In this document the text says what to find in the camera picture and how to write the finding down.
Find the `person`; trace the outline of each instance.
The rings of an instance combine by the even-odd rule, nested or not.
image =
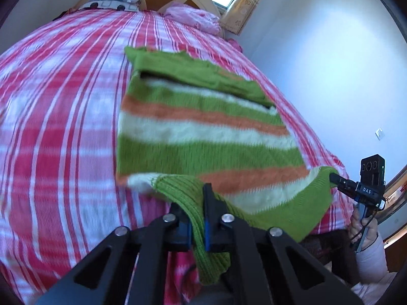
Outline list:
[[[366,226],[369,220],[370,218],[360,220],[359,211],[356,207],[354,208],[351,224],[348,227],[348,234],[352,243],[362,237],[362,233],[360,233],[352,239],[362,230],[363,226]],[[383,239],[377,226],[377,220],[373,218],[366,227],[368,231],[362,244],[362,251],[356,254],[361,282],[354,285],[352,291],[363,300],[365,305],[374,305],[397,274],[396,272],[390,273],[387,269]]]

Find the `hand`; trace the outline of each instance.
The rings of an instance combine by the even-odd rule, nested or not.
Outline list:
[[[360,215],[357,207],[353,207],[353,213],[351,217],[351,224],[347,227],[347,232],[349,234],[349,238],[351,239],[352,243],[358,241],[363,233],[357,235],[354,239],[352,239],[358,232],[362,230],[362,226],[365,226],[369,222],[370,218],[364,218],[360,221]],[[366,234],[365,240],[362,244],[362,251],[365,250],[367,247],[372,245],[377,239],[377,220],[373,218],[369,225],[366,227],[368,229],[368,233]]]

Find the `striped sweater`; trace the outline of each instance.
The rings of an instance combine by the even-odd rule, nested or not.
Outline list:
[[[176,202],[193,225],[200,281],[227,254],[204,250],[202,186],[251,226],[300,241],[331,203],[331,167],[307,170],[295,139],[256,82],[187,53],[125,48],[133,74],[119,115],[117,182]]]

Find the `bed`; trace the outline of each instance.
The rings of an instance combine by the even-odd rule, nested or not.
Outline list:
[[[84,1],[78,1],[76,7]],[[139,12],[80,10],[28,35],[0,56],[1,274],[32,304],[120,225],[148,225],[168,204],[115,182],[118,114],[131,65],[123,48],[186,51],[257,81],[275,102],[308,168],[347,176],[282,93],[221,36],[168,20],[173,0],[141,0]],[[219,15],[211,0],[176,0]],[[352,204],[336,189],[313,233],[342,229]],[[166,304],[179,302],[191,253],[171,254]],[[199,289],[189,275],[184,294]]]

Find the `pink pillow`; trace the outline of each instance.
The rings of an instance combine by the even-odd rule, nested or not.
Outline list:
[[[179,2],[174,2],[168,7],[164,16],[212,35],[219,36],[221,32],[219,17]]]

